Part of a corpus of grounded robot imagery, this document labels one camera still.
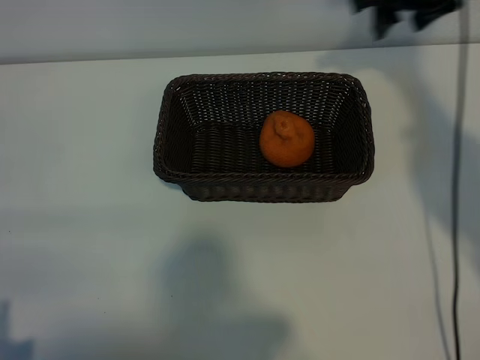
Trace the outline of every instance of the white table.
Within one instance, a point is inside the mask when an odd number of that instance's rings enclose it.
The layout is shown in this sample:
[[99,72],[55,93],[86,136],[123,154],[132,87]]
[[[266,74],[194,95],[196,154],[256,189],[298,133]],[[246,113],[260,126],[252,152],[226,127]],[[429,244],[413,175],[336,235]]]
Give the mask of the white table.
[[[457,46],[421,46],[0,66],[10,336],[34,339],[48,360],[446,359],[457,59]],[[479,61],[472,45],[464,360],[480,356]],[[373,109],[372,178],[303,205],[192,202],[160,182],[152,145],[166,84],[260,71],[358,77]]]

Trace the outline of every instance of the black wire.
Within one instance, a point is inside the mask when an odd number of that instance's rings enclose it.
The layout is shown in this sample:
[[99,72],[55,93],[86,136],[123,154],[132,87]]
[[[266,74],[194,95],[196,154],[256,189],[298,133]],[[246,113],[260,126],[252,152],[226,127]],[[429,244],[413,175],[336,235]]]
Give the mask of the black wire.
[[457,109],[455,113],[453,163],[451,170],[451,241],[454,272],[452,318],[456,360],[461,360],[460,331],[458,329],[458,292],[460,289],[460,269],[458,264],[458,208],[460,195],[462,131],[464,127],[466,103],[465,93],[467,91],[468,42],[470,39],[470,18],[468,7],[469,2],[468,0],[465,0],[463,1],[463,8],[458,12],[460,49],[458,56]]

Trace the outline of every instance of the wicker basket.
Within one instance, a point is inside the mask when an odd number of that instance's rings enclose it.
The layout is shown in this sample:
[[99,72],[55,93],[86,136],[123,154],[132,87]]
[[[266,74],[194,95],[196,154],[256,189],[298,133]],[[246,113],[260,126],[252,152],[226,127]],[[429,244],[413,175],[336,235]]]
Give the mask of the wicker basket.
[[[315,150],[301,166],[265,160],[266,116],[307,119]],[[371,109],[362,84],[338,73],[190,75],[165,89],[154,171],[193,200],[318,203],[340,199],[374,170]]]

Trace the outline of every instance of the white wall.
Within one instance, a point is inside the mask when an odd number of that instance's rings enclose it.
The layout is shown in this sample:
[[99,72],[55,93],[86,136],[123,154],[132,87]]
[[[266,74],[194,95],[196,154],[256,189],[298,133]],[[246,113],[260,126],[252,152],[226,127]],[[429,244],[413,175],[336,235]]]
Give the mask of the white wall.
[[[480,24],[472,2],[472,28]],[[370,12],[347,0],[0,0],[0,63],[449,44],[450,14],[373,43]],[[474,31],[480,38],[480,29]]]

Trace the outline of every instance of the orange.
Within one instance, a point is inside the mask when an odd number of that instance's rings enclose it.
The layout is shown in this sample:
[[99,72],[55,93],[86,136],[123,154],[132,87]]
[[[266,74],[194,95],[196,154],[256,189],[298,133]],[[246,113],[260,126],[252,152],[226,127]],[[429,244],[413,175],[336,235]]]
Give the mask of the orange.
[[275,111],[263,123],[260,150],[278,167],[297,167],[313,154],[314,129],[304,118],[287,111]]

